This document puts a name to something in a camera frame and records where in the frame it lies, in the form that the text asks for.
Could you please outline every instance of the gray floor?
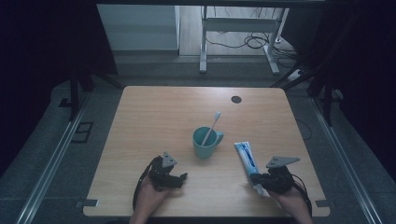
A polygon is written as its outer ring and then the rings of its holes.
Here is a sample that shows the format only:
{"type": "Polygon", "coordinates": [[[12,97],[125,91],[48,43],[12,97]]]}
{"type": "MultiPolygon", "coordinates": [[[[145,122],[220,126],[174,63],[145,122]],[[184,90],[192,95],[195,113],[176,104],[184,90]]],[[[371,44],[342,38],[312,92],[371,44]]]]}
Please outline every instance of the gray floor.
{"type": "MultiPolygon", "coordinates": [[[[114,77],[125,85],[269,87],[278,79],[271,74],[265,58],[209,57],[207,73],[199,73],[198,57],[176,55],[116,55],[120,75],[114,77]]],[[[282,73],[288,68],[281,67],[282,73]]],[[[78,202],[84,200],[104,148],[122,91],[93,76],[96,88],[91,93],[81,119],[93,122],[86,144],[70,144],[53,180],[38,207],[33,223],[107,223],[127,217],[86,217],[78,202]]],[[[315,223],[369,223],[345,172],[326,137],[305,88],[309,83],[287,91],[290,106],[299,125],[319,181],[331,208],[328,217],[315,217],[315,223]]],[[[51,104],[18,158],[0,179],[0,222],[14,223],[33,186],[68,124],[69,108],[59,107],[69,98],[68,83],[56,87],[51,104]]],[[[333,129],[350,164],[356,170],[383,223],[396,219],[396,186],[353,128],[345,120],[337,103],[332,105],[333,129]]],[[[166,220],[154,220],[164,223],[166,220]]],[[[172,219],[173,223],[193,223],[172,219]]],[[[265,220],[205,219],[210,223],[264,223],[265,220]]]]}

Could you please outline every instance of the floor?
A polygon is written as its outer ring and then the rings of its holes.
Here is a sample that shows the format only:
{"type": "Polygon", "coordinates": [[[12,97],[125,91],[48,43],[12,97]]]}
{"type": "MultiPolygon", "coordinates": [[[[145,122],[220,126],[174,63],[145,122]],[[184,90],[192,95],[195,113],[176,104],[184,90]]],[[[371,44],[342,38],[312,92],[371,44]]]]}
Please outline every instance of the floor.
{"type": "MultiPolygon", "coordinates": [[[[184,12],[193,10],[193,13],[198,13],[199,16],[199,8],[198,12],[196,9],[186,8],[184,12]]],[[[267,14],[264,13],[264,15],[272,16],[272,11],[268,9],[267,14]]],[[[228,7],[227,12],[233,15],[233,11],[228,7]]],[[[217,8],[218,16],[220,14],[226,16],[227,12],[224,7],[217,8]]],[[[256,12],[248,11],[245,16],[249,16],[251,13],[256,12]]],[[[199,31],[198,27],[199,24],[192,30],[199,31]]],[[[225,36],[227,34],[214,33],[214,35],[225,36]]],[[[211,56],[208,57],[207,73],[202,75],[199,73],[199,57],[197,56],[200,35],[193,32],[190,32],[189,35],[184,33],[181,34],[181,39],[183,38],[187,43],[190,43],[188,46],[191,48],[181,44],[180,56],[174,54],[153,55],[151,53],[143,55],[115,54],[120,75],[113,78],[124,85],[251,88],[266,88],[279,79],[271,74],[267,61],[262,56],[262,50],[224,48],[224,51],[221,52],[220,46],[212,45],[208,46],[211,56]]],[[[228,41],[228,39],[228,37],[216,38],[216,41],[228,41]]],[[[235,41],[224,43],[238,44],[235,41]]],[[[281,73],[286,73],[292,64],[293,60],[290,60],[284,64],[285,66],[279,66],[281,73]]],[[[85,102],[84,107],[86,108],[81,114],[80,121],[93,123],[92,134],[87,142],[66,144],[64,154],[60,156],[59,163],[54,169],[56,172],[52,179],[48,180],[42,198],[32,197],[35,193],[33,188],[40,189],[40,186],[37,185],[39,178],[46,170],[52,155],[57,152],[58,144],[60,140],[64,139],[65,131],[71,125],[69,122],[70,108],[59,107],[63,98],[69,98],[69,85],[66,82],[54,88],[51,104],[43,119],[37,125],[18,158],[0,178],[1,223],[15,223],[20,217],[26,215],[22,211],[32,211],[33,214],[25,223],[115,223],[127,219],[127,217],[86,217],[82,213],[82,205],[88,195],[122,94],[122,90],[114,88],[102,79],[96,76],[92,76],[92,78],[96,86],[95,90],[91,93],[80,92],[81,102],[85,102]],[[27,204],[34,205],[32,210],[29,210],[31,207],[26,207],[27,204]]],[[[396,219],[396,185],[394,181],[344,118],[337,103],[332,104],[333,127],[329,129],[323,123],[320,115],[320,98],[312,99],[306,95],[305,89],[308,85],[309,82],[302,83],[287,91],[287,95],[332,210],[328,217],[315,217],[315,222],[392,223],[396,219]]],[[[78,140],[79,138],[78,134],[72,133],[68,140],[78,140]]],[[[264,223],[265,221],[265,219],[198,218],[194,220],[152,219],[150,222],[172,222],[175,224],[183,222],[264,223]]]]}

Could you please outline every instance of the wall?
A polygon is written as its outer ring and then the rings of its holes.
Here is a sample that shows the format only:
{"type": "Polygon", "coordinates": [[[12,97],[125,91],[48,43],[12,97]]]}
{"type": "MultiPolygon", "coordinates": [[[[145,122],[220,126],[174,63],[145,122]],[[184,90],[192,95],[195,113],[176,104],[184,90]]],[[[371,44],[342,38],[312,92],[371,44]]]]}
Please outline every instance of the wall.
{"type": "Polygon", "coordinates": [[[97,7],[112,50],[178,49],[179,6],[97,7]]]}

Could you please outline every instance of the toothpaste tube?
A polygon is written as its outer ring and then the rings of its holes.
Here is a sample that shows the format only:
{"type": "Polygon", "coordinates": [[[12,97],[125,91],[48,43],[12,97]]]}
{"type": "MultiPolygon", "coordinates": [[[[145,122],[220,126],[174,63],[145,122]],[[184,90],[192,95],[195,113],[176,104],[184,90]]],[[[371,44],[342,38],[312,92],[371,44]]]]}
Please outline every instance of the toothpaste tube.
{"type": "Polygon", "coordinates": [[[256,162],[254,161],[253,154],[251,154],[250,144],[248,142],[239,142],[234,143],[234,145],[239,153],[239,156],[241,156],[242,162],[245,165],[245,170],[247,172],[247,177],[250,185],[252,185],[252,187],[257,190],[260,195],[263,195],[264,191],[262,190],[262,185],[257,184],[253,186],[253,183],[249,178],[251,174],[259,173],[259,169],[257,169],[256,167],[256,162]]]}

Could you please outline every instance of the toothbrush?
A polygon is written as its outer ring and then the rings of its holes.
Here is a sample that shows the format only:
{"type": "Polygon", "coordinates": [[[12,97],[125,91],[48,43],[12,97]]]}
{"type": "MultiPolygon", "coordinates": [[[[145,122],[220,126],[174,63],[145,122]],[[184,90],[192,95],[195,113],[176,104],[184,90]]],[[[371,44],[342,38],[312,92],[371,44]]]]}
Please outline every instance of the toothbrush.
{"type": "Polygon", "coordinates": [[[207,138],[209,137],[209,135],[210,135],[210,132],[212,132],[212,130],[213,130],[213,128],[215,127],[215,125],[216,125],[216,122],[218,121],[218,119],[219,119],[219,117],[220,117],[220,112],[219,111],[217,111],[216,112],[216,114],[215,114],[215,122],[213,122],[213,125],[212,125],[212,127],[209,129],[209,131],[207,132],[207,134],[206,134],[206,136],[205,136],[205,138],[204,138],[204,141],[202,142],[202,144],[201,144],[201,147],[203,147],[204,145],[205,145],[205,143],[206,143],[206,140],[207,140],[207,138]]]}

